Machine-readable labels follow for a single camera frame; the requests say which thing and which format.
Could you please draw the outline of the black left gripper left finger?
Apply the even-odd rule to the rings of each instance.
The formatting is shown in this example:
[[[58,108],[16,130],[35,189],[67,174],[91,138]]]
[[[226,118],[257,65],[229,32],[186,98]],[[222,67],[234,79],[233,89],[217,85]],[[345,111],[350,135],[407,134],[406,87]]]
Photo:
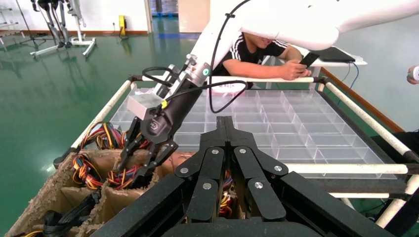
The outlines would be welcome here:
[[[188,223],[212,222],[218,216],[225,175],[228,118],[218,116],[216,129],[200,135],[198,151],[175,170],[175,174],[185,180],[182,194]]]

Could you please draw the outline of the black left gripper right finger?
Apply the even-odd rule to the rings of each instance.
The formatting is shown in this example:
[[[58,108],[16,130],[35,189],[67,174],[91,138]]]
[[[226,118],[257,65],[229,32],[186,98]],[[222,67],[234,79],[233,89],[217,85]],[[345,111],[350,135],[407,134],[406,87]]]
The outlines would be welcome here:
[[[263,221],[284,220],[286,211],[274,187],[288,174],[288,168],[261,151],[252,133],[236,129],[231,116],[226,117],[226,135],[232,179],[242,210]]]

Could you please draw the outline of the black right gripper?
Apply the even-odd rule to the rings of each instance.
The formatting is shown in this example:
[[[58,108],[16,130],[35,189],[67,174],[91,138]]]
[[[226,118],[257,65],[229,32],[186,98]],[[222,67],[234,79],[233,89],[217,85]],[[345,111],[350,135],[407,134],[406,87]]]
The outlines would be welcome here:
[[[152,142],[146,161],[139,169],[139,176],[152,175],[154,170],[163,164],[178,148],[173,140],[174,134],[181,127],[196,101],[199,99],[202,88],[189,80],[184,80],[178,91],[169,96],[167,105],[152,119],[142,121],[134,117],[125,138],[125,145],[120,154],[121,162],[118,171],[123,171],[133,153],[145,141],[143,136]]]

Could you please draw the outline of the bystander hand holding phone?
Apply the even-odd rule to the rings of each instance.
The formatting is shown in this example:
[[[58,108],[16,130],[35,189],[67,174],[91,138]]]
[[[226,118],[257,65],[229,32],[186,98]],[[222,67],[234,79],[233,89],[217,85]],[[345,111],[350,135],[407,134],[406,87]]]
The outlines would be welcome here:
[[[299,60],[289,60],[282,65],[281,78],[285,80],[295,80],[311,76],[312,72],[307,69],[306,65],[300,63]]]

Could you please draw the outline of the bystander hand with white band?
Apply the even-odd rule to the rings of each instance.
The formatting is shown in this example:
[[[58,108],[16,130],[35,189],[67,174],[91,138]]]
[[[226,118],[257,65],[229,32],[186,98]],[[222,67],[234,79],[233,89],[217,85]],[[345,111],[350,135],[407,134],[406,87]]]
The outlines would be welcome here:
[[[407,82],[410,84],[418,84],[419,83],[419,67],[418,66],[411,66],[408,69],[408,74],[407,74]]]

